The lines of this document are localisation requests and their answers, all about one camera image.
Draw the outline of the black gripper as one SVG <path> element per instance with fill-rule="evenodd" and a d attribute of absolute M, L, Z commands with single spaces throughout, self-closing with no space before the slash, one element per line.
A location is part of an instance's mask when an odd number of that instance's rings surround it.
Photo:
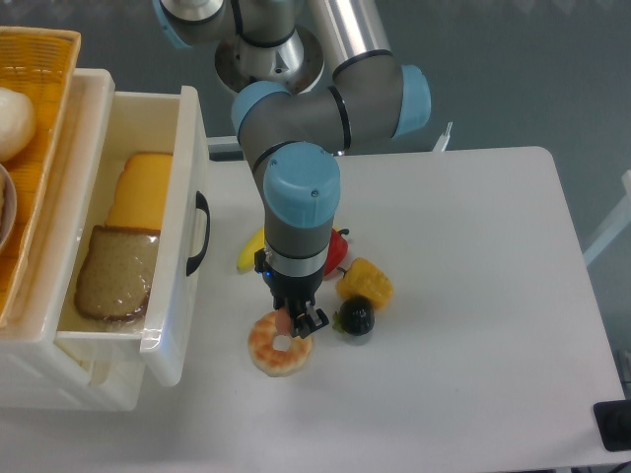
<path fill-rule="evenodd" d="M 321 308 L 315 308 L 316 290 L 323 277 L 323 253 L 308 258 L 291 258 L 270 248 L 254 254 L 254 270 L 269 287 L 276 323 L 289 323 L 292 336 L 308 338 L 329 324 Z"/>

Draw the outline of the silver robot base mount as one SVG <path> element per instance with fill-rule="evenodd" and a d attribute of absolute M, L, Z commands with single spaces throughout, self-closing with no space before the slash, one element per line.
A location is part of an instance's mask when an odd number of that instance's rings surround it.
<path fill-rule="evenodd" d="M 295 95 L 309 92 L 318 83 L 324 56 L 316 36 L 296 26 L 286 41 L 271 47 L 252 45 L 240 36 L 222 41 L 216 48 L 215 69 L 234 94 L 254 82 L 271 81 Z"/>

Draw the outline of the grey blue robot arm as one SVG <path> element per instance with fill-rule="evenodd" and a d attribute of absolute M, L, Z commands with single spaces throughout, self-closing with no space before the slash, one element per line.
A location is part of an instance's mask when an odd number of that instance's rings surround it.
<path fill-rule="evenodd" d="M 289 332 L 305 338 L 327 323 L 316 291 L 340 199 L 335 154 L 422 128 L 428 81 L 393 56 L 372 1 L 312 1 L 316 48 L 331 85 L 295 94 L 306 63 L 297 1 L 158 1 L 156 15 L 179 47 L 226 39 L 244 78 L 231 109 L 237 141 L 264 206 L 265 244 L 254 266 Z"/>

